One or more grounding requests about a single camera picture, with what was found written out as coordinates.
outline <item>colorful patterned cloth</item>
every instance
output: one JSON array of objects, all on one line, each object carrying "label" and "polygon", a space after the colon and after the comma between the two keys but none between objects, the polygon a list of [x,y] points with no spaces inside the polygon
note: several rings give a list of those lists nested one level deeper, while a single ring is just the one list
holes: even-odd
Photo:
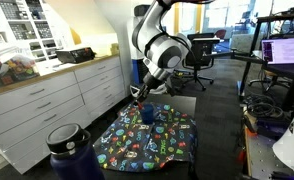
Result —
[{"label": "colorful patterned cloth", "polygon": [[155,110],[153,124],[143,124],[138,108],[129,104],[95,142],[101,167],[147,172],[161,169],[168,161],[193,163],[197,148],[196,122],[170,105],[151,104]]}]

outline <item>black office chair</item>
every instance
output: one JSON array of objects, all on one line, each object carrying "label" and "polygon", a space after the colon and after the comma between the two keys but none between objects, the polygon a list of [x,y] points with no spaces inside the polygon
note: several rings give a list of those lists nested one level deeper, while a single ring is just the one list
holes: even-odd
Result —
[{"label": "black office chair", "polygon": [[182,87],[186,85],[186,83],[190,81],[198,82],[202,90],[205,91],[206,87],[200,80],[208,80],[210,84],[214,83],[214,79],[203,77],[198,74],[198,71],[209,69],[214,65],[214,58],[211,57],[204,57],[204,54],[211,54],[213,50],[213,43],[208,41],[193,41],[195,38],[213,38],[214,33],[197,33],[197,34],[189,34],[187,38],[192,42],[191,51],[194,53],[195,58],[193,57],[192,53],[189,52],[186,58],[182,61],[182,65],[185,69],[191,69],[193,72],[181,69],[175,69],[174,71],[174,78],[179,78],[183,81],[180,88],[176,88],[177,91],[180,91]]},{"label": "black office chair", "polygon": [[278,75],[273,72],[270,72],[270,71],[264,70],[264,73],[265,73],[265,75],[264,75],[263,79],[251,80],[248,83],[248,86],[251,86],[253,83],[256,83],[256,82],[267,84],[267,87],[265,89],[263,89],[264,92],[268,92],[270,90],[270,88],[275,85],[282,86],[287,89],[290,88],[290,86],[291,86],[290,80],[278,80]]}]

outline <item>cabinet drawer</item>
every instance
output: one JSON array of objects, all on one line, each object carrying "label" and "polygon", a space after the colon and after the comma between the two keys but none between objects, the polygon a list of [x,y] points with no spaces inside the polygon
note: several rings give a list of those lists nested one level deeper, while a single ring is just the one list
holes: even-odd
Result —
[{"label": "cabinet drawer", "polygon": [[71,72],[2,94],[0,95],[0,114],[76,83],[75,75]]},{"label": "cabinet drawer", "polygon": [[98,62],[92,66],[85,67],[75,71],[78,82],[84,81],[85,79],[91,78],[105,71],[120,66],[119,57],[112,57],[108,60]]},{"label": "cabinet drawer", "polygon": [[83,106],[81,96],[73,98],[60,106],[57,106],[29,121],[0,134],[0,149],[6,151],[9,147],[22,141],[40,129],[54,123],[68,113]]},{"label": "cabinet drawer", "polygon": [[82,81],[79,83],[80,91],[82,93],[85,93],[89,91],[90,89],[93,89],[117,76],[121,75],[121,69],[120,67],[111,69],[109,71],[106,71],[102,74],[99,74],[98,76],[92,77],[90,79],[86,79],[85,81]]},{"label": "cabinet drawer", "polygon": [[100,107],[90,112],[90,117],[93,119],[96,119],[97,117],[104,114],[106,111],[108,111],[110,108],[112,108],[114,105],[116,105],[118,102],[120,102],[124,98],[125,98],[125,91],[117,94],[110,100],[106,101],[103,105],[101,105]]},{"label": "cabinet drawer", "polygon": [[88,112],[91,112],[98,108],[100,105],[102,105],[104,102],[113,99],[114,96],[119,94],[120,92],[124,91],[124,85],[123,84],[115,84],[114,88],[111,88],[106,91],[100,91],[93,96],[93,100],[86,104],[86,108]]},{"label": "cabinet drawer", "polygon": [[0,115],[0,133],[80,95],[77,84]]},{"label": "cabinet drawer", "polygon": [[122,76],[118,76],[94,89],[91,89],[83,94],[83,98],[85,101],[85,104],[90,104],[94,101],[95,98],[100,96],[100,94],[108,95],[108,91],[111,91],[115,88],[121,88],[124,89],[124,81]]},{"label": "cabinet drawer", "polygon": [[45,157],[47,157],[48,155],[50,155],[50,150],[47,144],[42,144],[34,151],[28,153],[18,162],[12,163],[12,165],[20,174],[23,174],[26,171],[28,171],[31,167],[33,167],[34,165],[39,163],[41,160],[43,160]]},{"label": "cabinet drawer", "polygon": [[47,136],[54,129],[69,123],[78,123],[80,126],[82,126],[82,128],[85,128],[84,122],[88,122],[88,121],[91,121],[91,119],[88,116],[85,106],[82,106],[81,108],[71,112],[67,116],[51,124],[50,126],[47,126],[46,128],[36,132],[32,136],[29,136],[23,141],[15,144],[11,148],[9,148],[7,151],[5,151],[4,154],[5,156],[7,156],[7,158],[10,160],[11,163],[18,164],[18,161],[20,161],[28,153],[37,149],[37,147],[39,147],[41,144],[46,143]]}]

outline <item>monitor screen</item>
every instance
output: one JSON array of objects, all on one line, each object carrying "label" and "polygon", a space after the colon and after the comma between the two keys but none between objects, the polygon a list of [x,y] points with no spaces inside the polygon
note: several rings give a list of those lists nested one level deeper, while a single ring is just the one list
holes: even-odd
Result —
[{"label": "monitor screen", "polygon": [[294,64],[294,38],[262,40],[262,55],[268,64]]}]

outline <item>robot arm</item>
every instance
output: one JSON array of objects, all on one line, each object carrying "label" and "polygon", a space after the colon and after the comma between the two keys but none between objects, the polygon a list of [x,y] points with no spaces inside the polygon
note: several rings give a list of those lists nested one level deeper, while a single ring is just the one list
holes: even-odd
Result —
[{"label": "robot arm", "polygon": [[143,79],[144,85],[139,91],[138,101],[144,101],[151,89],[156,89],[170,76],[190,48],[186,38],[169,36],[163,31],[160,25],[163,16],[176,2],[206,4],[212,1],[214,0],[154,0],[132,36],[133,45],[145,55],[143,61],[149,69]]}]

